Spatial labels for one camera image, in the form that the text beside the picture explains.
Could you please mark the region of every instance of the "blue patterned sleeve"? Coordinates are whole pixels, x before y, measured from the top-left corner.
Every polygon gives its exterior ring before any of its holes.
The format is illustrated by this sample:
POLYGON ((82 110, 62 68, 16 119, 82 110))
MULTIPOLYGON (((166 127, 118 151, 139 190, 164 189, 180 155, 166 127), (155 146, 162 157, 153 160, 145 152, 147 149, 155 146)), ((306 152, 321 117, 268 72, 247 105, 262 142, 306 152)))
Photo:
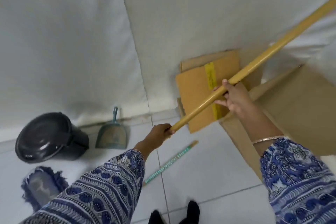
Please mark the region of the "blue patterned sleeve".
POLYGON ((336 223, 335 177, 310 150, 279 137, 260 163, 277 223, 336 223))
POLYGON ((128 224, 138 202, 145 161, 128 150, 79 180, 22 223, 128 224))

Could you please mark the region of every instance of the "trash bin lid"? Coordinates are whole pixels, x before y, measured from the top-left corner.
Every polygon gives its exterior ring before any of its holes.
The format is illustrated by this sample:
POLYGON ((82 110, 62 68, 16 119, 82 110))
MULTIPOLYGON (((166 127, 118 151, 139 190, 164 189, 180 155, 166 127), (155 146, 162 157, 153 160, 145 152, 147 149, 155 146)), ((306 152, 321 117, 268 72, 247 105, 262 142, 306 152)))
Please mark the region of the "trash bin lid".
POLYGON ((15 144, 16 155, 27 163, 45 161, 61 150, 64 135, 70 131, 71 122, 64 114, 42 114, 20 132, 15 144))

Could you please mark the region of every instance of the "black shoe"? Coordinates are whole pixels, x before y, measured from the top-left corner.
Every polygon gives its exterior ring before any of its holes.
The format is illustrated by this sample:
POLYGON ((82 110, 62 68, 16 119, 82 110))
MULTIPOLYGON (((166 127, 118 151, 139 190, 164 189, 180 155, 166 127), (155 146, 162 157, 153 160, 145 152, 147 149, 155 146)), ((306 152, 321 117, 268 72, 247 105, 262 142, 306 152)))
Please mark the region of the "black shoe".
POLYGON ((188 204, 187 220, 194 224, 198 224, 199 222, 199 206, 193 200, 188 204))
POLYGON ((148 224, 164 224, 158 210, 151 213, 148 224))

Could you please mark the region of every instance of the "dustpan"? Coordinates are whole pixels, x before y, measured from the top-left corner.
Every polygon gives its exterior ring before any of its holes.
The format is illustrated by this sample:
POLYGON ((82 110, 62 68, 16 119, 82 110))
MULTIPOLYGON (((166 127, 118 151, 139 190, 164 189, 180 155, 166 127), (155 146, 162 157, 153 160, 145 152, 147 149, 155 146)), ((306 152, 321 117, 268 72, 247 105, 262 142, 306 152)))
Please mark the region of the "dustpan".
POLYGON ((103 125, 97 136, 96 148, 99 149, 126 149, 126 129, 117 123, 118 107, 113 110, 113 120, 111 123, 103 125))

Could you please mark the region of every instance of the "yellow tape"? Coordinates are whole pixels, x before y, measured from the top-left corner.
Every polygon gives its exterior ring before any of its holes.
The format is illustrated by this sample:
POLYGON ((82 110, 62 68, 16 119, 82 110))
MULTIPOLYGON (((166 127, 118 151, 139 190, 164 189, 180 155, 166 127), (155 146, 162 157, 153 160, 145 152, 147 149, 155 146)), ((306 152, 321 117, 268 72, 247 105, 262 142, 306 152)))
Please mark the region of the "yellow tape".
MULTIPOLYGON (((217 86, 215 66, 213 62, 210 62, 204 65, 204 68, 205 68, 205 73, 207 75, 209 90, 213 90, 213 88, 217 86)), ((217 104, 212 104, 211 107, 212 107, 212 112, 213 112, 213 116, 215 120, 220 119, 222 117, 220 106, 217 104)))

